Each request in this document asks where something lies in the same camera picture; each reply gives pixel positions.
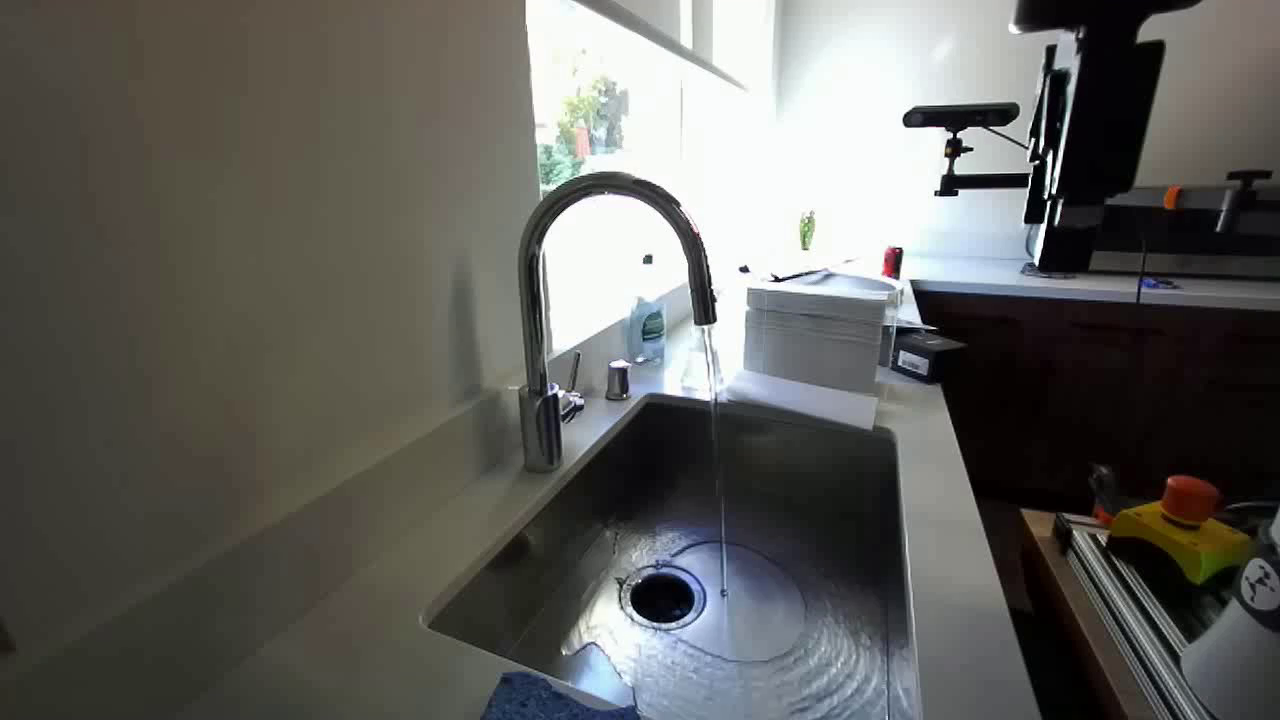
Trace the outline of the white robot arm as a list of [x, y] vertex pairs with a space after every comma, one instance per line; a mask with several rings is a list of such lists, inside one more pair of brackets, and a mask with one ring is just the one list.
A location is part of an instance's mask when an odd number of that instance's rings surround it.
[[1280, 720], [1280, 515], [1180, 667], [1216, 720]]

